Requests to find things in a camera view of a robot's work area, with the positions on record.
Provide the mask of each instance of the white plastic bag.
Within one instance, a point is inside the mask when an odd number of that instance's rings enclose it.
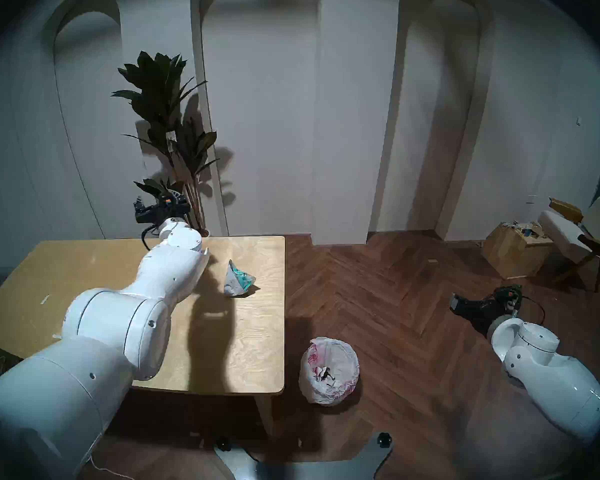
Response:
[[[359,377],[358,356],[349,344],[316,337],[302,355],[298,384],[310,403],[334,406],[353,392]]]

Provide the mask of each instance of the cable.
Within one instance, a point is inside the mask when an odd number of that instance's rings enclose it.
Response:
[[[108,473],[111,473],[112,475],[116,475],[116,476],[118,476],[118,477],[122,477],[122,478],[128,478],[129,480],[136,480],[136,479],[134,479],[133,477],[128,477],[127,475],[123,475],[122,473],[116,473],[116,472],[113,472],[113,471],[111,471],[111,470],[108,470],[108,469],[106,469],[106,468],[99,468],[99,467],[97,467],[97,466],[96,466],[96,463],[94,463],[94,462],[93,462],[93,456],[89,456],[89,461],[91,462],[91,464],[93,465],[93,467],[94,467],[95,469],[97,469],[98,471],[101,471],[101,472],[108,472]]]
[[[151,251],[151,249],[149,249],[149,246],[147,246],[147,243],[145,242],[145,236],[147,235],[147,232],[153,230],[153,229],[157,229],[158,225],[152,225],[152,226],[148,226],[147,228],[145,228],[142,231],[142,234],[140,235],[140,239],[142,239],[142,244],[144,244],[144,247],[146,248],[147,251]]]
[[[547,317],[547,313],[545,313],[545,309],[542,307],[542,305],[536,301],[535,299],[531,299],[531,297],[526,297],[526,296],[522,296],[525,299],[528,299],[529,301],[531,301],[532,303],[535,303],[539,306],[539,308],[542,310],[542,321],[538,324],[540,325],[540,327],[542,327],[542,325],[545,323],[545,318]]]

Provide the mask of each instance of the wooden table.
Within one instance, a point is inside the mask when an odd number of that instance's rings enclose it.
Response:
[[[553,247],[549,237],[525,237],[500,224],[484,241],[482,255],[503,279],[517,279],[538,273]]]
[[[171,315],[164,363],[154,378],[133,385],[253,395],[271,435],[271,396],[285,381],[285,239],[208,237],[202,246],[209,248],[209,264]],[[0,349],[27,358],[55,343],[75,296],[93,287],[126,287],[146,252],[138,239],[39,243],[0,287]],[[248,297],[223,294],[229,259],[256,277],[258,289]]]

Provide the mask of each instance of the white chair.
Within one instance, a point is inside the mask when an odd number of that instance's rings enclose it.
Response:
[[[559,275],[555,279],[556,282],[576,273],[579,267],[594,258],[600,258],[600,197],[583,213],[582,217],[580,226],[552,210],[543,211],[538,218],[544,233],[551,238],[560,253],[575,263],[572,268]],[[595,292],[598,291],[599,285],[600,260]]]

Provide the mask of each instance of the white robotic arm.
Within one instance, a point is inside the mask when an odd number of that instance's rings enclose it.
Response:
[[[600,430],[600,384],[576,358],[556,353],[560,340],[520,318],[496,320],[491,345],[504,371],[522,383],[545,417],[590,442]]]
[[[134,379],[163,363],[171,312],[200,279],[209,251],[180,218],[119,291],[90,289],[69,306],[62,340],[0,377],[0,479],[75,477]]]

